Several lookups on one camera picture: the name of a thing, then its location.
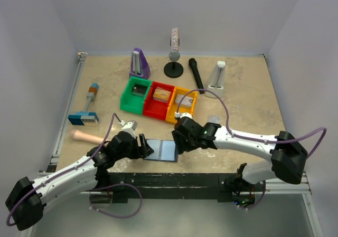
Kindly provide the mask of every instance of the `white wall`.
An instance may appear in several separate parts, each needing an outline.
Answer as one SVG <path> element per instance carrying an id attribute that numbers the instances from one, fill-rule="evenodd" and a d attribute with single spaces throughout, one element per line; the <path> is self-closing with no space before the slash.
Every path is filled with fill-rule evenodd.
<path id="1" fill-rule="evenodd" d="M 0 232 L 16 181 L 45 170 L 76 71 L 76 50 L 51 0 L 0 0 Z"/>
<path id="2" fill-rule="evenodd" d="M 52 0 L 79 51 L 267 53 L 297 0 Z"/>
<path id="3" fill-rule="evenodd" d="M 306 170 L 325 236 L 337 236 L 338 0 L 299 0 L 268 53 L 285 126 L 328 128 Z M 314 140 L 304 142 L 307 148 Z"/>

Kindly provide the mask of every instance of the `black microphone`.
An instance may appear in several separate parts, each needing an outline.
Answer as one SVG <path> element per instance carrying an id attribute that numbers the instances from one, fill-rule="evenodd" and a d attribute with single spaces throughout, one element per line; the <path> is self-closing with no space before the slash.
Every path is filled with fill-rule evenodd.
<path id="1" fill-rule="evenodd" d="M 202 83 L 202 80 L 201 80 L 201 77 L 200 77 L 200 73 L 199 73 L 199 71 L 197 69 L 197 62 L 196 62 L 196 60 L 195 59 L 189 59 L 189 66 L 190 66 L 190 68 L 192 70 L 192 73 L 194 74 L 197 88 L 204 89 L 203 88 L 203 83 Z"/>

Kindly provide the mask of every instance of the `black bar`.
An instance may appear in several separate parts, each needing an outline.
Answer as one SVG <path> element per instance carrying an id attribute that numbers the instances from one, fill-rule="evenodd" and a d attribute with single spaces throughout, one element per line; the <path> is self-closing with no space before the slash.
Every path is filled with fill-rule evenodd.
<path id="1" fill-rule="evenodd" d="M 109 173 L 112 184 L 123 182 L 134 185 L 144 199 L 194 199 L 218 202 L 233 202 L 232 193 L 225 186 L 226 179 L 233 175 L 233 173 Z M 262 185 L 255 185 L 255 191 L 262 190 Z M 129 198 L 138 198 L 138 194 L 129 187 L 116 187 L 110 191 L 113 191 L 113 203 L 127 203 Z"/>

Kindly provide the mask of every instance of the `black base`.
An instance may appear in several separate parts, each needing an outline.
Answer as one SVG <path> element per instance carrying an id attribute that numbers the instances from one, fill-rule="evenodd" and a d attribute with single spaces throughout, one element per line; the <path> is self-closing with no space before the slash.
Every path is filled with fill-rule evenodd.
<path id="1" fill-rule="evenodd" d="M 164 66 L 164 74 L 169 78 L 178 78 L 183 74 L 183 66 L 177 62 L 169 62 Z"/>
<path id="2" fill-rule="evenodd" d="M 123 182 L 134 185 L 142 193 L 143 199 L 217 200 L 232 203 L 234 198 L 227 180 L 234 179 L 235 175 L 235 173 L 109 173 L 110 183 Z M 263 191 L 259 183 L 254 187 L 255 192 Z M 251 187 L 241 189 L 243 192 L 250 190 Z M 116 187 L 110 191 L 114 193 L 112 203 L 128 203 L 129 199 L 138 199 L 138 194 L 128 187 Z M 96 203 L 105 203 L 103 198 L 98 198 L 97 195 L 95 197 Z"/>

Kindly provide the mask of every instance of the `toy hammer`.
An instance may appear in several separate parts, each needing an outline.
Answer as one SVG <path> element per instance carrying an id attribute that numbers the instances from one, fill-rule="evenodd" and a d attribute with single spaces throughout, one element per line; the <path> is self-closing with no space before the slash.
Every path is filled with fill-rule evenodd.
<path id="1" fill-rule="evenodd" d="M 88 126 L 96 126 L 99 122 L 99 118 L 97 117 L 95 112 L 88 112 L 88 107 L 91 101 L 95 100 L 97 90 L 99 89 L 99 85 L 94 83 L 90 86 L 87 93 L 87 102 L 86 105 L 81 112 L 71 112 L 68 115 L 68 120 L 72 123 L 72 125 L 88 125 Z"/>

